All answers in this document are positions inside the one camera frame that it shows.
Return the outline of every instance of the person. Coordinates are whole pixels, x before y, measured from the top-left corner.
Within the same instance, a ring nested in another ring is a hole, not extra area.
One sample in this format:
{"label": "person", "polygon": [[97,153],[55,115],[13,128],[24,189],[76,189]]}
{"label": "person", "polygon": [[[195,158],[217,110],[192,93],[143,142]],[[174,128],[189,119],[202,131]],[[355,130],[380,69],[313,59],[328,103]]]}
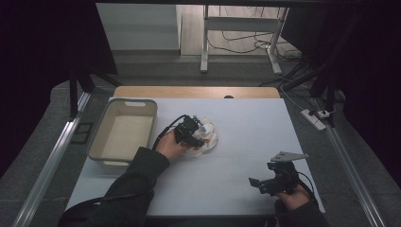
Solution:
{"label": "person", "polygon": [[[153,198],[152,188],[157,178],[167,169],[170,162],[180,156],[188,145],[177,144],[174,132],[169,131],[160,140],[155,150],[139,148],[126,172],[115,180],[105,194],[105,198],[121,200],[103,201],[100,205],[86,210],[74,211],[80,217],[71,217],[69,210],[64,212],[59,222],[65,226],[144,226],[147,210]],[[298,185],[293,194],[277,193],[275,203],[280,226],[329,226],[319,208],[310,201],[306,191]],[[224,226],[237,226],[224,222]],[[177,226],[212,226],[193,224],[191,221]]]}

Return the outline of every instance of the hand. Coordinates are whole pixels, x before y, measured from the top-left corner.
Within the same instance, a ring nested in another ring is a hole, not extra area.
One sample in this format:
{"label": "hand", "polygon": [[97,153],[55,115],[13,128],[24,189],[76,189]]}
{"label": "hand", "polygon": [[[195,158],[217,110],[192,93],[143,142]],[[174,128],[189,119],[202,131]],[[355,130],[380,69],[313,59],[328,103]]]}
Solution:
{"label": "hand", "polygon": [[156,151],[162,153],[168,160],[173,160],[189,148],[191,148],[189,145],[177,144],[174,130],[171,130],[160,139]]}
{"label": "hand", "polygon": [[306,190],[304,190],[304,188],[299,184],[295,187],[295,190],[291,195],[285,192],[279,192],[276,193],[276,196],[283,201],[288,211],[293,211],[310,201],[310,197]]}

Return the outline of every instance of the black mechanical device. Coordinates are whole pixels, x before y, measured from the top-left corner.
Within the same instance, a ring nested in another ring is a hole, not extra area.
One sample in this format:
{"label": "black mechanical device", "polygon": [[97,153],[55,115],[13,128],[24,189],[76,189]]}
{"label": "black mechanical device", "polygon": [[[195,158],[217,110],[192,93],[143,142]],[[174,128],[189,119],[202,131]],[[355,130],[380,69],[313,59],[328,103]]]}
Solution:
{"label": "black mechanical device", "polygon": [[153,149],[157,148],[160,139],[170,130],[177,121],[183,118],[183,122],[179,123],[174,128],[174,136],[177,144],[181,142],[190,145],[191,147],[200,148],[204,145],[202,140],[199,140],[193,136],[195,131],[197,131],[200,126],[201,122],[196,116],[190,117],[189,115],[181,115],[176,120],[174,120],[169,126],[167,126],[162,133],[157,136],[156,141],[153,144]]}
{"label": "black mechanical device", "polygon": [[265,181],[249,178],[250,184],[253,187],[259,188],[261,194],[269,193],[271,196],[274,196],[278,192],[286,192],[290,195],[294,192],[298,184],[302,184],[305,188],[305,184],[300,180],[298,171],[295,169],[292,161],[307,157],[306,154],[281,151],[270,159],[271,163],[268,163],[268,168],[274,171],[275,177]]}

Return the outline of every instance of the white metal desk leg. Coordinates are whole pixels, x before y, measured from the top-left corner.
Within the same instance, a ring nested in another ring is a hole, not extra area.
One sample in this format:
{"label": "white metal desk leg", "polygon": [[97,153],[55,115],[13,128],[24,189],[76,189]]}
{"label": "white metal desk leg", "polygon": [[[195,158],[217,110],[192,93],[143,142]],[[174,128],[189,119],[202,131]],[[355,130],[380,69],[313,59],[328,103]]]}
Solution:
{"label": "white metal desk leg", "polygon": [[283,13],[281,13],[280,18],[277,22],[277,27],[274,31],[273,38],[271,40],[271,44],[268,46],[268,55],[269,55],[271,66],[273,68],[273,72],[275,75],[282,74],[280,65],[278,64],[277,58],[274,55],[274,50],[276,48],[278,38],[280,37],[281,29],[283,28],[283,24],[286,20],[287,11],[288,11],[288,8],[283,8]]}
{"label": "white metal desk leg", "polygon": [[201,47],[200,72],[207,73],[208,48],[207,31],[209,28],[209,6],[204,6],[203,12],[203,44]]}

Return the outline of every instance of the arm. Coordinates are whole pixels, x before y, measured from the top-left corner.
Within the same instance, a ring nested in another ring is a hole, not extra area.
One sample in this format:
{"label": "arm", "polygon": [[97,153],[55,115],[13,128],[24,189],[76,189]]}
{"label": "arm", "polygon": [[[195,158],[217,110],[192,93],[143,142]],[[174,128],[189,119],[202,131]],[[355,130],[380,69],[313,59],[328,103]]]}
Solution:
{"label": "arm", "polygon": [[[156,150],[139,148],[127,171],[109,188],[105,197],[143,194],[149,192],[156,180],[169,167],[169,160],[187,149],[175,143],[173,132],[168,132]],[[90,217],[90,226],[143,226],[153,192],[144,196],[102,202]]]}
{"label": "arm", "polygon": [[330,226],[319,207],[310,200],[309,195],[300,185],[291,195],[280,192],[276,196],[280,198],[275,204],[280,226]]}

